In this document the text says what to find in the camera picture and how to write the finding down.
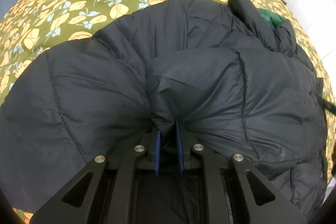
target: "black puffer jacket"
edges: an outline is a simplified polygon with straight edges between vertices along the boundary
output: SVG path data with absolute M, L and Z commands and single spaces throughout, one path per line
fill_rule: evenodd
M 326 187 L 323 84 L 287 20 L 249 0 L 169 0 L 41 54 L 0 108 L 0 188 L 36 211 L 87 162 L 177 117 L 244 154 L 310 218 Z

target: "silver screw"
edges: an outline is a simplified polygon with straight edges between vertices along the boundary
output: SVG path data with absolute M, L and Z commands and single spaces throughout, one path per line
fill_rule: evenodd
M 233 158 L 236 160 L 236 161 L 242 161 L 244 159 L 243 155 L 242 154 L 234 154 L 233 155 Z
M 137 152 L 142 152 L 145 150 L 145 147 L 143 145 L 137 145 L 136 147 L 134 147 L 134 150 Z
M 102 156 L 102 155 L 99 155 L 99 156 L 95 157 L 94 160 L 95 160 L 97 163 L 101 163 L 101 162 L 104 162 L 105 157 Z
M 196 151 L 202 151 L 203 149 L 204 149 L 204 146 L 199 143 L 194 145 L 194 150 Z

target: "teal cloth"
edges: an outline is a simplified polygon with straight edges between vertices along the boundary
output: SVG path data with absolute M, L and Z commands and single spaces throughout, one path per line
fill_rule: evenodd
M 278 28 L 286 19 L 266 9 L 258 9 L 259 14 L 270 24 L 273 29 Z

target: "metal pin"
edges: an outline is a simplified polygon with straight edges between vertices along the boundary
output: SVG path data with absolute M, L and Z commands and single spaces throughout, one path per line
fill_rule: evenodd
M 202 151 L 203 149 L 204 149 L 204 146 L 199 143 L 194 145 L 194 150 L 196 151 Z
M 105 157 L 102 156 L 102 155 L 99 155 L 99 156 L 95 157 L 94 160 L 95 160 L 97 163 L 101 163 L 101 162 L 104 162 Z
M 233 158 L 236 160 L 236 161 L 242 161 L 244 159 L 243 155 L 242 154 L 234 154 L 233 155 Z
M 136 147 L 134 147 L 134 150 L 137 152 L 142 152 L 145 150 L 145 147 L 143 145 L 137 145 Z

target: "triangular cutout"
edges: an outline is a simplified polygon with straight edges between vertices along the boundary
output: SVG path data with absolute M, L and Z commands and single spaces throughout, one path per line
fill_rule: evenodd
M 262 206 L 275 200 L 275 195 L 250 170 L 245 172 L 255 203 Z
M 85 194 L 89 188 L 93 173 L 87 173 L 74 187 L 67 192 L 62 201 L 76 208 L 82 206 Z

